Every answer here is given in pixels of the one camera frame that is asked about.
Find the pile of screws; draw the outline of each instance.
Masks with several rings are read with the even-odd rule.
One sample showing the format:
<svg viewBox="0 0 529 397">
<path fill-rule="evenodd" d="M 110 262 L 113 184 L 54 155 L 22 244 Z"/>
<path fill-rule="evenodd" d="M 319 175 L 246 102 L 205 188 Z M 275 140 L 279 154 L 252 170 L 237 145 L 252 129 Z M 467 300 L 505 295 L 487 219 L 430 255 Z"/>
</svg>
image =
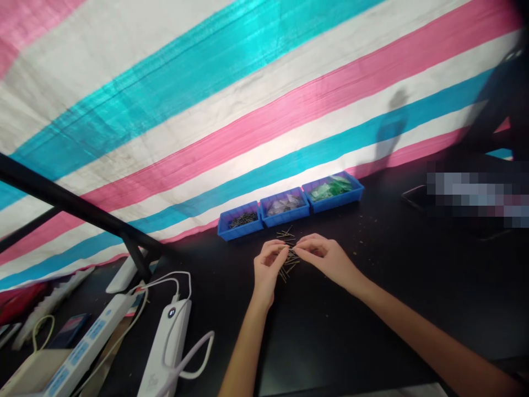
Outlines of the pile of screws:
<svg viewBox="0 0 529 397">
<path fill-rule="evenodd" d="M 290 226 L 286 232 L 284 230 L 282 230 L 281 232 L 277 232 L 278 234 L 277 238 L 280 239 L 284 237 L 295 237 L 293 234 L 290 234 L 290 229 L 292 229 L 292 226 Z M 292 243 L 292 241 L 295 241 L 295 240 L 296 240 L 295 238 L 292 238 L 292 239 L 286 239 L 282 241 L 284 241 L 288 246 L 293 247 L 294 243 Z M 288 273 L 290 273 L 290 271 L 298 263 L 299 263 L 299 256 L 294 252 L 292 248 L 289 248 L 287 260 L 285 261 L 285 263 L 279 270 L 279 275 L 281 276 L 281 278 L 283 279 L 285 283 L 287 282 L 287 278 L 290 278 Z"/>
<path fill-rule="evenodd" d="M 229 226 L 230 226 L 230 229 L 233 229 L 234 227 L 242 226 L 242 225 L 251 223 L 256 220 L 258 220 L 257 212 L 245 212 L 240 217 L 235 218 L 233 221 L 231 221 Z"/>
</svg>

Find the red object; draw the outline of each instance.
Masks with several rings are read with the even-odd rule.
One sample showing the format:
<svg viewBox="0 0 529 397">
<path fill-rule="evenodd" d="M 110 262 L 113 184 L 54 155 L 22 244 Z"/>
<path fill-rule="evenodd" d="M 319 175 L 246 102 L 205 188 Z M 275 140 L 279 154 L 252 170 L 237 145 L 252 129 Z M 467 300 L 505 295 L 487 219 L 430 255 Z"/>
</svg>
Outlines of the red object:
<svg viewBox="0 0 529 397">
<path fill-rule="evenodd" d="M 29 287 L 0 293 L 0 325 L 11 324 L 13 320 L 29 309 L 45 292 L 48 283 L 42 282 Z"/>
</svg>

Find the nail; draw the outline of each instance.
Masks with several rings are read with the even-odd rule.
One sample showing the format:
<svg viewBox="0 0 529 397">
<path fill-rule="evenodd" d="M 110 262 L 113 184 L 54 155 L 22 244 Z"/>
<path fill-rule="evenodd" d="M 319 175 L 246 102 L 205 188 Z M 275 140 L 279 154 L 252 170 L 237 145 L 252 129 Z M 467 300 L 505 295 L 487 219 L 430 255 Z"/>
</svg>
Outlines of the nail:
<svg viewBox="0 0 529 397">
<path fill-rule="evenodd" d="M 297 263 L 299 262 L 296 262 L 294 265 L 292 265 L 292 267 L 289 270 L 287 270 L 287 274 L 290 273 L 290 271 L 294 268 L 294 266 L 296 266 Z"/>
</svg>

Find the green item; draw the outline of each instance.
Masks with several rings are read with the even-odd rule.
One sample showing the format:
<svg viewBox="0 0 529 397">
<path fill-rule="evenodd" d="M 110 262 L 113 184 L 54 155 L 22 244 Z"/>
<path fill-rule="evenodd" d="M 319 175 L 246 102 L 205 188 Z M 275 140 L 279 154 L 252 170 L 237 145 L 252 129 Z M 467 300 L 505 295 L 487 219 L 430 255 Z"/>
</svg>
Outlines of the green item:
<svg viewBox="0 0 529 397">
<path fill-rule="evenodd" d="M 313 202 L 335 197 L 353 189 L 351 182 L 341 176 L 331 175 L 330 178 L 329 183 L 324 183 L 310 192 L 310 198 Z"/>
</svg>

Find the clear plastic bag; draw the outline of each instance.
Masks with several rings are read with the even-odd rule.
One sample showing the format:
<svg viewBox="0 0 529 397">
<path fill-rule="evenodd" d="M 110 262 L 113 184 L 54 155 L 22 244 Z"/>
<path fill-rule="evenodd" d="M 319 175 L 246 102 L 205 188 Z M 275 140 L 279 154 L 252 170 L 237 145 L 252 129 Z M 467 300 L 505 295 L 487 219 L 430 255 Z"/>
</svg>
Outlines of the clear plastic bag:
<svg viewBox="0 0 529 397">
<path fill-rule="evenodd" d="M 338 196 L 353 189 L 351 182 L 341 176 L 331 175 L 330 178 L 329 183 L 324 183 L 310 192 L 310 198 L 313 202 Z"/>
<path fill-rule="evenodd" d="M 277 215 L 286 211 L 294 210 L 303 206 L 303 200 L 297 196 L 287 194 L 287 198 L 274 200 L 268 207 L 266 214 L 268 216 Z"/>
</svg>

